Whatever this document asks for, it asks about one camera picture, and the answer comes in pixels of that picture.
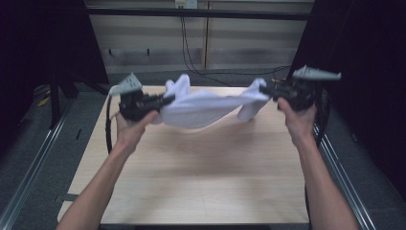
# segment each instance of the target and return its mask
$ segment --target white cloth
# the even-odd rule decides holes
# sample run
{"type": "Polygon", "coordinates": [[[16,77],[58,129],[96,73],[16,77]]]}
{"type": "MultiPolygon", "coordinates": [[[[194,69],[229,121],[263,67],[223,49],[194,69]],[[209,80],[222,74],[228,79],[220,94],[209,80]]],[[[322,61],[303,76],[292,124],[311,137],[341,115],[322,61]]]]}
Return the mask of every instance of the white cloth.
{"type": "Polygon", "coordinates": [[[259,86],[266,86],[264,79],[256,79],[237,96],[219,96],[207,90],[190,92],[189,76],[184,74],[176,82],[168,80],[164,98],[175,95],[175,100],[161,109],[152,122],[164,122],[169,126],[183,128],[206,127],[242,105],[237,117],[241,121],[253,118],[269,101],[259,92],[259,86]]]}

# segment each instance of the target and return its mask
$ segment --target wrist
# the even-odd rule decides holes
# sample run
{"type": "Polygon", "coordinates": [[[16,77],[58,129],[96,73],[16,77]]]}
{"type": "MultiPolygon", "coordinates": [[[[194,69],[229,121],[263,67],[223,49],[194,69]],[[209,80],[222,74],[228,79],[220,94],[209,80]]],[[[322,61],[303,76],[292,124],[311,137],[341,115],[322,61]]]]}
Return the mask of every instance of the wrist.
{"type": "Polygon", "coordinates": [[[110,155],[113,156],[120,156],[124,160],[126,160],[129,155],[131,155],[133,151],[129,150],[125,145],[121,145],[120,143],[116,143],[114,145],[113,150],[111,150],[110,155]]]}
{"type": "Polygon", "coordinates": [[[293,140],[293,144],[298,149],[299,152],[303,150],[316,148],[316,141],[314,140],[313,135],[306,135],[300,138],[293,140]]]}

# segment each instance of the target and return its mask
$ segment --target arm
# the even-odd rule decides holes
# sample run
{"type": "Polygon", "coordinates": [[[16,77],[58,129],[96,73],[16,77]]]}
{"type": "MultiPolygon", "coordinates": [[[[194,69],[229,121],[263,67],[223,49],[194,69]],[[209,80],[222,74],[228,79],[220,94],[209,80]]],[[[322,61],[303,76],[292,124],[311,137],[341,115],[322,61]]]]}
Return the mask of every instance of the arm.
{"type": "Polygon", "coordinates": [[[278,103],[299,152],[314,229],[358,229],[353,212],[332,181],[314,141],[316,106],[294,112],[283,98],[278,103]]]}
{"type": "Polygon", "coordinates": [[[131,124],[119,113],[117,142],[101,168],[63,215],[57,229],[98,229],[114,185],[129,155],[135,150],[146,126],[156,117],[152,111],[139,123],[131,124]]]}

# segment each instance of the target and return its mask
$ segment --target wall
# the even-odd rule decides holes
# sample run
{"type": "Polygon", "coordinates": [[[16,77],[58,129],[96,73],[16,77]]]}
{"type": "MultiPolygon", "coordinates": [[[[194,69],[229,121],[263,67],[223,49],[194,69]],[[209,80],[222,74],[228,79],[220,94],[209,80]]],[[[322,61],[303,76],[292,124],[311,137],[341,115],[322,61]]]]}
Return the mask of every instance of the wall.
{"type": "MultiPolygon", "coordinates": [[[[171,1],[87,0],[88,6],[174,8],[171,1]]],[[[199,9],[310,12],[311,0],[198,1],[199,9]]],[[[181,19],[91,15],[107,73],[186,69],[181,19]]],[[[292,62],[303,21],[185,18],[192,62],[197,69],[270,68],[292,62]]]]}

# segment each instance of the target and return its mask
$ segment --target hand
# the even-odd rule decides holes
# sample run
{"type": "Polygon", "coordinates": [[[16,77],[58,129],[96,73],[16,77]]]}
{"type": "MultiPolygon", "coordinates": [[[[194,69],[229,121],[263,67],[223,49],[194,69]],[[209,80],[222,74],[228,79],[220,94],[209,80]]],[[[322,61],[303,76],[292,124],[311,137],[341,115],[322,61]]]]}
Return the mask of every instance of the hand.
{"type": "Polygon", "coordinates": [[[313,124],[316,116],[316,105],[314,104],[307,110],[295,112],[284,98],[278,99],[280,109],[283,111],[286,119],[285,124],[292,137],[293,145],[298,147],[304,144],[308,138],[313,140],[313,124]]]}
{"type": "Polygon", "coordinates": [[[133,123],[126,120],[121,113],[116,114],[117,141],[114,148],[119,148],[123,154],[130,155],[136,149],[146,131],[146,126],[158,115],[157,111],[150,111],[143,120],[133,123]]]}

